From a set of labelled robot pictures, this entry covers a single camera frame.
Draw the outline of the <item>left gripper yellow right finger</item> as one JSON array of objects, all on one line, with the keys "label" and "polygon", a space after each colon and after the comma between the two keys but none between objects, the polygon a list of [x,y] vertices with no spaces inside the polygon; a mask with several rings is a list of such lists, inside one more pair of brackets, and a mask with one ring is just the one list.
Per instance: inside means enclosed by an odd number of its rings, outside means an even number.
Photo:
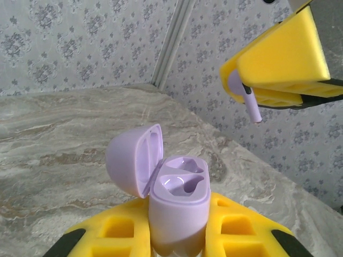
[{"label": "left gripper yellow right finger", "polygon": [[340,257],[309,250],[289,228],[212,193],[202,257]]}]

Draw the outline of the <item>purple wireless earbud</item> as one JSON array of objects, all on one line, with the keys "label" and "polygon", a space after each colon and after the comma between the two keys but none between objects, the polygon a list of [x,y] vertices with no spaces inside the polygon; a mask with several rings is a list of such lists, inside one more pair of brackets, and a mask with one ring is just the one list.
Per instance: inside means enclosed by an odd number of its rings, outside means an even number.
[{"label": "purple wireless earbud", "polygon": [[248,111],[250,120],[254,124],[258,124],[262,121],[259,107],[253,89],[246,86],[238,73],[237,69],[234,69],[228,77],[228,88],[236,95],[240,95],[244,99],[244,104]]}]

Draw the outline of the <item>aluminium corner frame post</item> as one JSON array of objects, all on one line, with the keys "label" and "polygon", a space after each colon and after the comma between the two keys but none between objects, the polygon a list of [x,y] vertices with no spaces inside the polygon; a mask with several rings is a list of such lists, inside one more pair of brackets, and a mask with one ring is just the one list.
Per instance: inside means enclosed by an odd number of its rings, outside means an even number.
[{"label": "aluminium corner frame post", "polygon": [[195,0],[177,0],[159,58],[151,79],[159,90],[165,90],[167,77],[174,62],[180,41],[188,24]]}]

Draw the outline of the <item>purple earbud charging case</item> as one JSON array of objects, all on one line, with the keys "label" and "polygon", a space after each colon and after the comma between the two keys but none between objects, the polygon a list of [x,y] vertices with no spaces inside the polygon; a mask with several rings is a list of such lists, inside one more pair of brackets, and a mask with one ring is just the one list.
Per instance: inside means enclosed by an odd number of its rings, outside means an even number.
[{"label": "purple earbud charging case", "polygon": [[136,127],[114,137],[106,169],[129,195],[147,198],[151,242],[161,256],[196,257],[205,242],[210,209],[208,165],[199,157],[163,156],[159,124]]}]

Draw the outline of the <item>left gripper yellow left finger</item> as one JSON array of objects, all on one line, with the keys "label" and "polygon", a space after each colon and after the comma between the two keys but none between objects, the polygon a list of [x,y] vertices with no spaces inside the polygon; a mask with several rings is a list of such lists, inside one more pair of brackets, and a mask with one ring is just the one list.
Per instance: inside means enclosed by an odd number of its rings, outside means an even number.
[{"label": "left gripper yellow left finger", "polygon": [[70,227],[43,257],[153,257],[148,199],[122,203]]}]

